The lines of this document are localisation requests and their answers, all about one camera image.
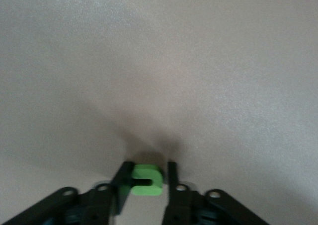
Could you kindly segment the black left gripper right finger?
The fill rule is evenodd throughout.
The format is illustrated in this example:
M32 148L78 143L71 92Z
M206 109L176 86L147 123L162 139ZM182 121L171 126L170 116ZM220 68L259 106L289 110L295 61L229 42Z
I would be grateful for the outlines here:
M204 195L180 183L177 163L167 163L168 205L161 225L270 225L223 190Z

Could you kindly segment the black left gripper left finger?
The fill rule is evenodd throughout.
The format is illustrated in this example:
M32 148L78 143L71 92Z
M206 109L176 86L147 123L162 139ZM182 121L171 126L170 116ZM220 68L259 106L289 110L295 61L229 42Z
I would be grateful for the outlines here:
M61 188L2 225L114 225L130 194L133 168L133 162L123 162L110 182L82 194Z

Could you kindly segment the green foam letter u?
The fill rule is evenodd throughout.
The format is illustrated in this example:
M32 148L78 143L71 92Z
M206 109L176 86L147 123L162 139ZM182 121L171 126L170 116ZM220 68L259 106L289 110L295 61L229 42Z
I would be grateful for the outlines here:
M163 175L157 165L135 165L132 179L132 194L136 196L159 196L162 194Z

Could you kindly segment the brown table cover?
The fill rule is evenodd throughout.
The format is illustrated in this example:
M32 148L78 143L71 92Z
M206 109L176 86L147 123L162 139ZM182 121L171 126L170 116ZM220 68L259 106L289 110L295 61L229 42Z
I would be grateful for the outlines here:
M125 160L318 225L318 0L0 0L0 224Z

